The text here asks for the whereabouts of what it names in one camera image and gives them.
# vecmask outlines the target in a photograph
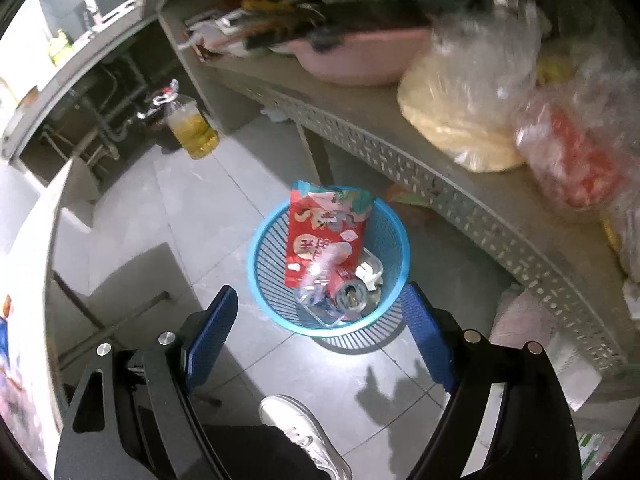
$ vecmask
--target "cooking oil bottle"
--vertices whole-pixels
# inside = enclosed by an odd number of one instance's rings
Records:
[[[202,116],[195,99],[178,94],[178,81],[172,79],[154,104],[164,105],[166,123],[191,158],[209,155],[220,142],[218,133]]]

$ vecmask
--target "yellow liquid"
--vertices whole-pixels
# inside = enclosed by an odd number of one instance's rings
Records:
[[[191,155],[191,158],[202,158],[209,155],[220,142],[218,133],[207,124],[200,114],[193,114],[179,124],[172,131],[180,144]]]

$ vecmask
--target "perforated shelf edge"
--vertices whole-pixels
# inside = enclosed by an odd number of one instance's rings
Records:
[[[306,101],[311,98],[295,88],[284,88],[268,80],[236,73],[227,66],[218,66],[218,74],[230,88],[265,107],[282,111],[293,121],[318,133],[427,200],[435,211],[540,298],[542,304],[558,318],[565,331],[574,336],[578,348],[593,362],[597,370],[609,375],[619,371],[627,363],[627,353],[636,343],[638,334],[627,319],[628,312],[619,289],[618,297],[614,296],[607,301],[608,304],[600,305],[601,309],[610,310],[607,312],[610,314],[607,324],[603,320],[604,316],[594,309],[590,292],[581,290],[575,283],[588,283],[591,276],[568,276],[566,272],[561,272],[558,269],[562,267],[561,253],[545,254],[542,248],[537,248],[530,239],[522,235],[523,229],[518,230],[509,225],[477,196],[463,189],[459,183],[444,177],[427,161],[417,160],[346,118],[309,104]]]

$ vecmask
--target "table leg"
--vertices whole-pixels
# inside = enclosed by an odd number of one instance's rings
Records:
[[[296,123],[296,128],[298,129],[300,140],[302,140],[302,145],[305,147],[316,182],[323,186],[332,186],[334,184],[334,174],[329,165],[329,156],[324,146],[324,140],[300,123]]]

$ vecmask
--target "gray metal shelf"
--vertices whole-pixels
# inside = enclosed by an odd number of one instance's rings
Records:
[[[631,364],[640,337],[604,232],[551,211],[526,168],[473,174],[451,162],[402,117],[396,88],[322,83],[296,59],[275,54],[223,57],[201,70],[217,72],[229,88],[281,110],[427,199],[529,287],[606,376]]]

